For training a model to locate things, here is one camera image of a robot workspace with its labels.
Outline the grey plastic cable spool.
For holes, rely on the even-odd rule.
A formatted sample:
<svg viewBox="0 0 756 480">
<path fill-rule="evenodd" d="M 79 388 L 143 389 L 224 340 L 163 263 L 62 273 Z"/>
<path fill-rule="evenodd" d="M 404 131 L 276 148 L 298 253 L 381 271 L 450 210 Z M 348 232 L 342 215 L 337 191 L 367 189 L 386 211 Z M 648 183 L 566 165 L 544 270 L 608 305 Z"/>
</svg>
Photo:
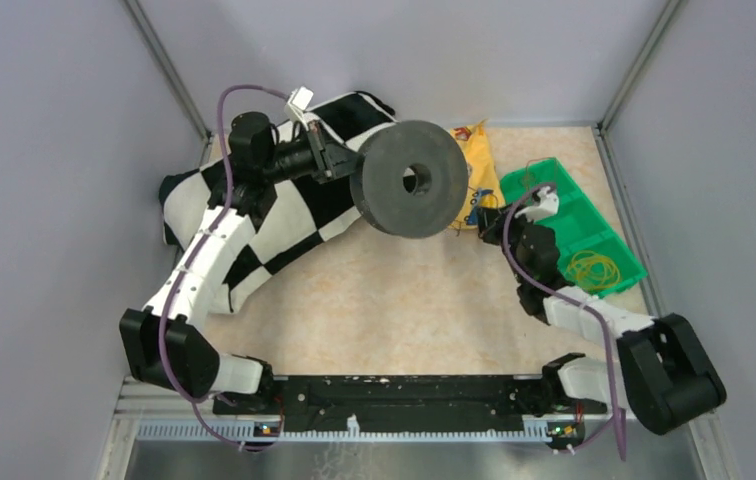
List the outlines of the grey plastic cable spool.
<svg viewBox="0 0 756 480">
<path fill-rule="evenodd" d="M 447 229 L 465 205 L 469 174 L 453 137 L 422 120 L 398 122 L 372 135 L 350 177 L 361 216 L 392 236 L 422 239 Z"/>
</svg>

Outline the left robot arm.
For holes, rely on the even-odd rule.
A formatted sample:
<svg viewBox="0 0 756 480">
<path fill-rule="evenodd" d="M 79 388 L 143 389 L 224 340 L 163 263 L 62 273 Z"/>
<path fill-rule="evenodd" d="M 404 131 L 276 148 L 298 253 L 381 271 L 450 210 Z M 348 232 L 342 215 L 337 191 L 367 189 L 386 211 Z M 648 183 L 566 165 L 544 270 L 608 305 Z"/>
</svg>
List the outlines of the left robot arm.
<svg viewBox="0 0 756 480">
<path fill-rule="evenodd" d="M 358 219 L 348 182 L 325 161 L 355 151 L 323 118 L 272 125 L 258 112 L 234 118 L 222 158 L 194 172 L 205 187 L 196 218 L 174 231 L 183 254 L 163 286 L 124 312 L 119 331 L 131 375 L 192 403 L 236 394 L 251 413 L 273 404 L 270 365 L 225 354 L 204 336 L 211 309 L 243 305 L 273 275 Z"/>
</svg>

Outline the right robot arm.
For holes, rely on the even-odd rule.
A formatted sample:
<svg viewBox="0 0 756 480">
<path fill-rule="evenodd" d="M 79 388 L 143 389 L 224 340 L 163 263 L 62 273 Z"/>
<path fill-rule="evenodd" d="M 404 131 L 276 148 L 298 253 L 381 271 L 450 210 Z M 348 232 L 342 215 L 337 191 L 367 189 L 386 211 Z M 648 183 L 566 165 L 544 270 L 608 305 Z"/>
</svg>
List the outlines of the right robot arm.
<svg viewBox="0 0 756 480">
<path fill-rule="evenodd" d="M 508 213 L 480 209 L 478 235 L 501 247 L 525 313 L 605 350 L 601 361 L 570 354 L 545 367 L 540 397 L 548 409 L 566 412 L 592 400 L 618 406 L 664 435 L 727 401 L 723 380 L 684 316 L 652 317 L 589 294 L 558 269 L 554 230 Z"/>
</svg>

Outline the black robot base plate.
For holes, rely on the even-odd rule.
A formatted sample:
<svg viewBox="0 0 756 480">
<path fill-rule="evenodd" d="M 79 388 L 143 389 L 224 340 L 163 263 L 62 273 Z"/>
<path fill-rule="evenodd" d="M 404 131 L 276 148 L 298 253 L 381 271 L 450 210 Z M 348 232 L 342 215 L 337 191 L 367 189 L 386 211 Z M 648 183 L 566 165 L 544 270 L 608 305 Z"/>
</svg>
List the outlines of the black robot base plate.
<svg viewBox="0 0 756 480">
<path fill-rule="evenodd" d="M 216 415 L 270 415 L 287 433 L 337 432 L 355 419 L 365 433 L 484 433 L 520 431 L 531 420 L 607 407 L 570 399 L 541 376 L 278 376 L 255 396 L 228 393 Z"/>
</svg>

